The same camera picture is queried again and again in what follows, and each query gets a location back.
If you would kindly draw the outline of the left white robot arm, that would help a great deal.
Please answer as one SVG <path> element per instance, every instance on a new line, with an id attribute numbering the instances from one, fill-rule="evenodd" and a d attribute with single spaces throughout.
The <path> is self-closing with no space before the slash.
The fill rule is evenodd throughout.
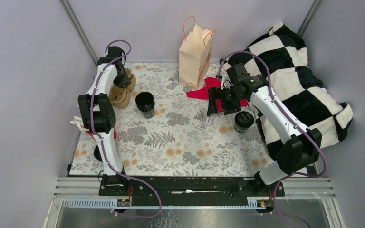
<path id="1" fill-rule="evenodd" d="M 110 189 L 116 195 L 128 191 L 128 176 L 115 144 L 116 115 L 111 103 L 116 100 L 116 89 L 121 90 L 122 99 L 129 96 L 131 78 L 124 68 L 126 56 L 127 53 L 120 47 L 107 47 L 105 56 L 97 62 L 97 75 L 92 86 L 77 99 L 82 128 L 88 130 L 97 143 L 103 163 L 104 185 L 110 184 Z"/>

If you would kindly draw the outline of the beige paper bag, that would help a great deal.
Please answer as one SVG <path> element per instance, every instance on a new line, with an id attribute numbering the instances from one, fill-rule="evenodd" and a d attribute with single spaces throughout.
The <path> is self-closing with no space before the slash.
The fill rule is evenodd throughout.
<path id="1" fill-rule="evenodd" d="M 196 21 L 187 31 L 183 23 L 183 42 L 179 48 L 179 84 L 186 88 L 197 89 L 205 77 L 211 60 L 214 30 L 202 29 Z"/>

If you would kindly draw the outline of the dark translucent coffee cup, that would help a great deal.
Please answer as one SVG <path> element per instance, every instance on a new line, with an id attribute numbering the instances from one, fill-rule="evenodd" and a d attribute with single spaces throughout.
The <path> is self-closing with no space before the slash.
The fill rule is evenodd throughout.
<path id="1" fill-rule="evenodd" d="M 245 132 L 249 129 L 249 127 L 246 127 L 246 126 L 240 126 L 240 125 L 236 124 L 236 125 L 234 126 L 234 129 L 235 129 L 235 131 L 236 131 L 236 132 L 238 132 L 238 133 L 245 133 Z"/>

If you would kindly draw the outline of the black cup lid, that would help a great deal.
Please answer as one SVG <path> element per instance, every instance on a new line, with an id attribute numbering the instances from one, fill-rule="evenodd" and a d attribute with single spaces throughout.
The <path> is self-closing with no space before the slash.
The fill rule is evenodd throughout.
<path id="1" fill-rule="evenodd" d="M 254 123 L 254 116 L 250 112 L 240 111 L 236 113 L 234 121 L 240 128 L 250 128 Z"/>

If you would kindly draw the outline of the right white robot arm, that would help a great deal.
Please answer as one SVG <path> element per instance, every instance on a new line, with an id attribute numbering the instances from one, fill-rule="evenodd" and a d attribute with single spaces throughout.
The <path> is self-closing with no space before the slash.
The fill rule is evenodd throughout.
<path id="1" fill-rule="evenodd" d="M 254 176 L 254 191 L 265 196 L 277 181 L 319 159 L 322 134 L 298 120 L 278 99 L 264 76 L 251 76 L 243 64 L 234 65 L 227 73 L 229 87 L 221 85 L 208 90 L 207 116 L 217 113 L 217 101 L 225 114 L 231 114 L 241 110 L 240 101 L 245 99 L 271 123 L 283 144 L 274 162 Z"/>

